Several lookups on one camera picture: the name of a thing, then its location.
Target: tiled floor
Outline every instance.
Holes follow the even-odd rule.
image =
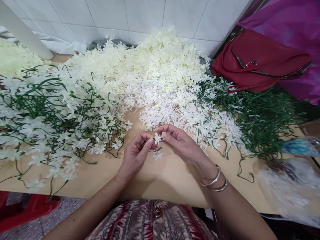
[[[15,193],[11,197],[10,203],[13,204],[19,201],[21,195]],[[0,240],[37,240],[42,239],[51,229],[58,225],[62,220],[69,216],[74,210],[80,207],[86,200],[81,198],[62,197],[60,207],[51,212],[49,215],[33,220],[22,226],[13,228],[7,232],[0,234]]]

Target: handbag handle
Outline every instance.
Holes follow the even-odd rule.
[[[244,32],[240,33],[240,34],[237,36],[237,38],[235,38],[233,41],[237,41],[237,40],[241,37],[241,35],[242,35],[243,33],[244,33]],[[225,45],[225,47],[223,48],[222,53],[221,53],[221,54],[222,54],[221,64],[222,64],[222,66],[223,66],[226,70],[228,70],[229,72],[234,72],[234,73],[248,72],[248,71],[256,70],[256,69],[259,69],[259,68],[261,68],[261,67],[264,67],[264,66],[267,66],[267,65],[268,65],[268,64],[266,63],[266,64],[263,64],[263,65],[259,65],[259,66],[254,65],[254,66],[247,67],[247,68],[243,68],[243,69],[239,69],[239,70],[229,69],[229,68],[227,67],[227,65],[224,63],[224,59],[225,59],[224,56],[225,56],[225,53],[226,53],[227,46],[228,46],[229,44],[230,44],[230,42]],[[294,55],[292,55],[292,56],[279,59],[279,60],[275,61],[274,63],[282,62],[282,61],[284,61],[284,60],[288,60],[288,59],[290,59],[290,58],[294,58],[294,57],[298,57],[298,56],[303,56],[303,55],[307,55],[307,54],[304,54],[304,53],[294,54]]]

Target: person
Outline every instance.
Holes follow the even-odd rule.
[[[195,167],[217,215],[234,235],[239,239],[277,239],[259,213],[186,132],[170,124],[159,127],[156,132],[183,161]],[[217,239],[191,208],[171,202],[128,200],[107,215],[120,193],[141,170],[148,152],[158,149],[150,134],[135,136],[125,148],[118,173],[44,240]]]

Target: white tile wall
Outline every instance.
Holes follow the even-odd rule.
[[[137,44],[175,27],[213,55],[252,0],[4,0],[33,31],[91,43],[106,35]]]
[[[87,0],[96,27],[128,30],[124,0]]]
[[[86,0],[50,0],[63,23],[95,27]]]
[[[174,26],[179,37],[193,38],[208,0],[166,0],[163,28]]]
[[[19,18],[28,18],[14,0],[3,0]]]
[[[125,0],[129,31],[162,29],[165,0]]]
[[[222,41],[249,0],[209,0],[196,39]]]

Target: forearm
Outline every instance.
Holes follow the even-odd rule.
[[[103,220],[126,183],[111,179],[94,196],[49,232],[44,240],[85,239]]]
[[[218,174],[218,168],[208,158],[195,164],[204,184],[210,183]],[[225,183],[221,173],[213,188],[221,188]],[[221,192],[206,189],[219,218],[240,239],[276,239],[272,230],[251,206],[251,204],[228,182]]]

